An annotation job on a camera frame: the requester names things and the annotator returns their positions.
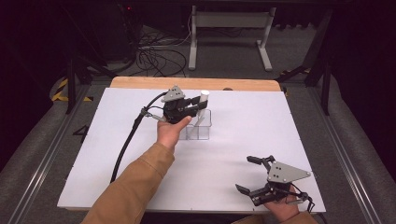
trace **white desk leg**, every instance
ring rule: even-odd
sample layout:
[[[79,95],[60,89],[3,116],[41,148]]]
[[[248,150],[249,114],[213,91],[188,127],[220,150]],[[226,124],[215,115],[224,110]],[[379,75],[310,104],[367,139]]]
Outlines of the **white desk leg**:
[[[191,12],[191,46],[190,46],[190,59],[189,69],[195,70],[197,61],[197,26],[196,26],[196,6],[192,6]]]
[[[276,11],[276,8],[272,7],[270,10],[270,13],[269,13],[270,16],[269,16],[269,18],[267,20],[267,24],[265,26],[264,36],[262,37],[262,40],[257,41],[257,46],[259,48],[260,55],[262,56],[262,63],[264,64],[265,71],[267,71],[267,72],[271,72],[273,70],[272,65],[270,63],[270,59],[267,54],[267,50],[265,49],[265,44],[267,43],[268,35],[270,34],[270,31],[271,31],[271,26],[272,26],[272,22],[274,20],[275,11]]]

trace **white board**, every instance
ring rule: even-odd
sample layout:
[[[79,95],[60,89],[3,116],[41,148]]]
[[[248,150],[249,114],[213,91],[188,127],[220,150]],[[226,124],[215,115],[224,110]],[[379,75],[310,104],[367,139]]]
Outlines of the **white board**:
[[[88,135],[67,178],[58,206],[89,209],[108,186],[114,164],[141,108],[163,91],[108,88],[97,108]],[[187,98],[200,90],[184,91]],[[161,100],[154,105],[163,107]],[[311,171],[284,93],[281,91],[211,91],[209,140],[180,140],[175,162],[154,198],[150,211],[257,213],[235,184],[251,190],[263,188],[267,173],[247,161],[273,155],[277,161]],[[161,110],[151,113],[162,115]],[[144,118],[128,146],[119,174],[156,140],[156,122]],[[295,181],[325,212],[315,178]],[[299,205],[306,210],[308,202]]]

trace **person's left hand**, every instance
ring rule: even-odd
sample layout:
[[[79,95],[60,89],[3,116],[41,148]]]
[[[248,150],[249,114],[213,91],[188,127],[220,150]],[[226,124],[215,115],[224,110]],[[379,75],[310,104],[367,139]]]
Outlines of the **person's left hand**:
[[[158,121],[157,124],[157,143],[169,148],[173,153],[177,144],[180,131],[186,127],[191,121],[191,117],[187,116],[177,124]]]

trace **hand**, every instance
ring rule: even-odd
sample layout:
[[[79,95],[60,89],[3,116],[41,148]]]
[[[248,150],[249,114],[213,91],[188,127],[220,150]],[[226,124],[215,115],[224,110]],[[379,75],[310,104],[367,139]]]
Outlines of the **hand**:
[[[290,186],[290,192],[295,192],[293,186]],[[268,208],[276,217],[279,222],[284,222],[290,218],[297,216],[300,212],[297,204],[287,204],[296,200],[296,196],[288,195],[288,197],[280,200],[279,202],[265,203],[264,206]]]
[[[175,151],[175,145],[177,144],[178,137],[180,136],[180,131],[186,127],[190,121],[190,116],[187,116],[177,124],[158,121],[157,143],[161,143],[165,147],[169,148],[173,153]]]

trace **desk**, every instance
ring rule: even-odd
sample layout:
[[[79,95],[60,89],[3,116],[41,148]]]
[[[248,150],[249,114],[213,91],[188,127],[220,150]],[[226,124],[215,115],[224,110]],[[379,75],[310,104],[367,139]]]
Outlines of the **desk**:
[[[174,84],[187,97],[199,95],[203,88],[212,90],[208,109],[212,111],[213,125],[209,140],[178,142],[176,160],[148,211],[242,214],[265,211],[264,206],[255,207],[234,185],[258,189],[266,183],[264,167],[247,162],[250,155],[274,155],[278,161],[311,171],[285,96],[278,86],[275,88],[275,81],[117,77],[102,97],[59,207],[81,210],[92,206],[109,184],[116,158],[142,105],[157,95],[154,89],[163,89],[163,85],[169,89]],[[214,91],[216,86],[217,90],[228,87],[243,91]],[[155,141],[156,122],[142,121],[124,154],[119,174]],[[313,176],[294,183],[314,199],[314,212],[325,211]],[[301,204],[300,209],[305,210],[306,206],[307,203]]]

